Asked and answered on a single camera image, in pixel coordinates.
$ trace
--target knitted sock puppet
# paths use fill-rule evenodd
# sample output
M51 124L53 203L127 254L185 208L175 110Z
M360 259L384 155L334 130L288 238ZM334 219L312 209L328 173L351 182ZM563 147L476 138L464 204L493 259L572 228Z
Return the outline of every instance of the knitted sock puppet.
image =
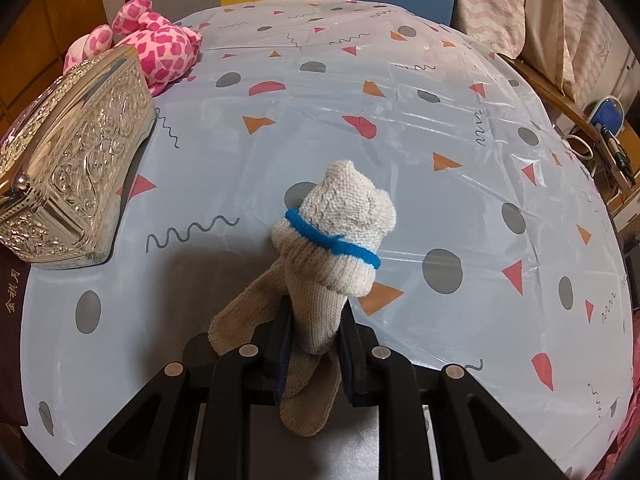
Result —
M273 227L280 257L211 322L209 341L222 355L248 343L290 295L295 341L280 418L297 434L311 436L326 423L340 385L334 343L342 308L348 296L370 292L380 266L376 251L395 226L386 191L350 160L334 162L300 208Z

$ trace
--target pink patterned fabric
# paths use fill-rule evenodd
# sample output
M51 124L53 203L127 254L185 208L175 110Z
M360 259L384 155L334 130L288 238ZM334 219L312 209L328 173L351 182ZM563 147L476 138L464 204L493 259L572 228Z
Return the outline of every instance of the pink patterned fabric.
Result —
M118 44L130 44L140 57L142 72L151 95L180 79L196 63L202 36L187 27L178 27L153 12L151 0L130 0L119 10L111 27L101 25L76 40L65 57L63 72L83 59L107 51L113 33L127 34Z

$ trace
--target wooden cabinet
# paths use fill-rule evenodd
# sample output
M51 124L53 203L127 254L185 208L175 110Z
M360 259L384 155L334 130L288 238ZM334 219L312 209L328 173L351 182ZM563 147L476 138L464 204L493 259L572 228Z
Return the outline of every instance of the wooden cabinet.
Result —
M66 50L106 23L102 0L31 0L0 43L0 135L62 74Z

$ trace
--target red fabric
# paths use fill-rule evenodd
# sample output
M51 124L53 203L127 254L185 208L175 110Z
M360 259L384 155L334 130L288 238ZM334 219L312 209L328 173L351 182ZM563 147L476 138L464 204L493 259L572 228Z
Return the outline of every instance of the red fabric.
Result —
M625 451L638 431L640 431L640 312L634 316L634 392L629 401L629 408L618 431L618 436L586 480L606 478L613 466L616 465L618 457Z

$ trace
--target white cord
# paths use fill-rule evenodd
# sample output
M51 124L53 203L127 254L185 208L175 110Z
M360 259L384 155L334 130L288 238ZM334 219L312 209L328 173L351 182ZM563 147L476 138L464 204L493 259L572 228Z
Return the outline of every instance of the white cord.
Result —
M588 155L583 155L579 152L576 152L571 145L569 144L567 139L573 139L573 140L577 140L578 142L581 143L581 145L583 145L586 149L587 152L589 153ZM572 153L578 157L580 160L591 160L593 158L593 150L591 149L591 146L587 144L587 142L584 139L581 139L580 137L576 136L576 135L565 135L562 137L562 140L564 140L565 145L569 148L569 150L572 151Z

